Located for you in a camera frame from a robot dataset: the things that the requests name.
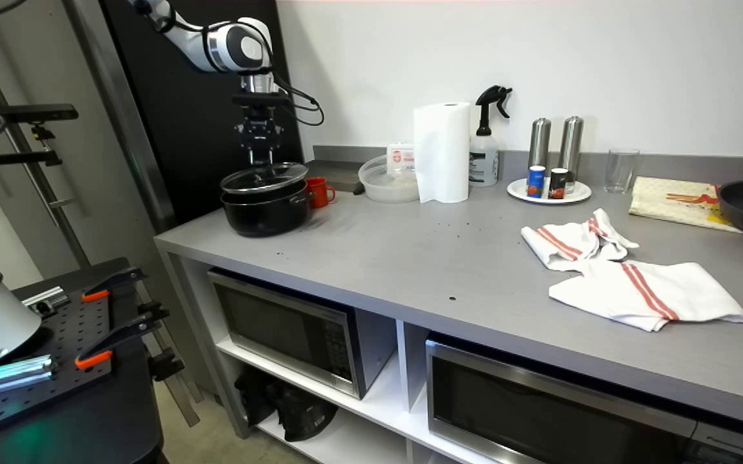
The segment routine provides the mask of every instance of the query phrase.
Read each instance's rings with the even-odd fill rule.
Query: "paper towel roll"
[[[469,103],[415,108],[415,178],[422,205],[459,205],[469,197]]]

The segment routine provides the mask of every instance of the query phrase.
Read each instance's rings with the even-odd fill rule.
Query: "kitchen towel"
[[[622,238],[603,210],[585,221],[521,230],[527,245],[551,272],[580,272],[591,261],[625,261],[637,242]]]
[[[583,277],[551,287],[551,296],[647,334],[667,323],[743,323],[739,303],[698,263],[588,263]]]
[[[415,108],[413,156],[422,205],[469,197],[469,103]]]

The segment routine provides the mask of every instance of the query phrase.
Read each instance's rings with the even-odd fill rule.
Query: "white cabinet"
[[[378,377],[364,399],[336,392],[333,388],[316,381],[312,377],[263,358],[228,335],[222,310],[215,299],[215,288],[207,281],[210,267],[164,254],[171,278],[175,281],[184,304],[195,308],[191,326],[198,337],[207,340],[207,357],[216,390],[222,392],[222,406],[228,407],[235,430],[246,434],[246,412],[235,392],[235,380],[244,363],[256,367],[287,385],[294,385],[336,407],[342,412],[336,421],[309,441],[293,441],[296,452],[318,461],[370,461],[370,464],[450,464],[490,461],[469,450],[462,450],[428,430],[427,417],[427,331],[397,323],[397,352]],[[276,415],[259,426],[272,435],[284,435]]]

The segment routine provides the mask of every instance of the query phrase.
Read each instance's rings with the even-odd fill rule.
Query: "shelf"
[[[380,428],[387,428],[409,441],[415,441],[436,453],[444,453],[455,461],[468,464],[494,464],[494,460],[485,460],[482,453],[476,453],[464,447],[458,447],[436,434],[428,430],[428,412],[427,412],[427,390],[419,395],[415,407],[406,410],[406,392],[397,371],[397,357],[389,358],[389,363],[383,368],[378,381],[373,385],[373,392],[364,399],[353,399],[349,395],[336,392],[327,385],[321,385],[318,380],[299,374],[284,363],[276,363],[272,358],[256,357],[251,352],[244,352],[232,340],[216,344],[216,349],[244,363],[251,363],[282,381],[289,381],[316,397],[322,397],[325,402],[342,407],[344,412],[358,415],[370,424],[378,424]]]
[[[269,435],[284,441],[284,428],[275,412],[262,426]],[[284,441],[316,461],[352,464],[406,464],[406,441],[389,430],[373,426],[352,412],[339,412],[330,426],[307,441]]]

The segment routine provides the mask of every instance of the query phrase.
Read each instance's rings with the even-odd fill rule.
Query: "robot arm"
[[[269,26],[256,18],[188,23],[169,0],[130,0],[201,72],[247,78],[251,94],[276,94]]]

